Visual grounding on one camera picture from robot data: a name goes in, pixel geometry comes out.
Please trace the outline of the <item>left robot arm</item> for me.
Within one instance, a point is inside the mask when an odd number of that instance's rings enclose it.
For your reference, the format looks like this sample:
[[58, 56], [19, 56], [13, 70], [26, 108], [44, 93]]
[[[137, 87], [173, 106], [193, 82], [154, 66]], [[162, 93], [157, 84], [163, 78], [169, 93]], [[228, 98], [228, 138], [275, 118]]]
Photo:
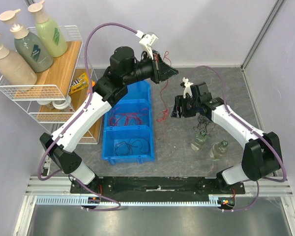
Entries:
[[132, 48], [118, 47], [110, 57], [109, 67], [78, 110], [53, 134], [40, 136], [45, 155], [60, 171], [79, 180], [83, 190], [94, 193], [98, 188], [97, 176], [74, 152], [80, 139], [127, 94], [128, 85], [146, 79], [158, 84], [177, 74], [178, 70], [166, 64], [156, 50], [151, 55], [143, 51], [141, 60], [137, 60]]

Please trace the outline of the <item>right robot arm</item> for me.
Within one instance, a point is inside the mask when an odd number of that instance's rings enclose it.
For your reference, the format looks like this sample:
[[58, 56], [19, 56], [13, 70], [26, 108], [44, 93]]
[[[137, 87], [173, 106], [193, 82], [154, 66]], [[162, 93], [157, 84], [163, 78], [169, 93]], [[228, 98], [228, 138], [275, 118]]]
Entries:
[[207, 84], [198, 85], [183, 78], [183, 95], [175, 97], [172, 116], [189, 118], [201, 114], [224, 128], [243, 147], [240, 164], [220, 173], [216, 190], [228, 193], [233, 184], [244, 180], [257, 181], [277, 170], [283, 170], [280, 141], [274, 132], [265, 133], [239, 117], [220, 97], [212, 98]]

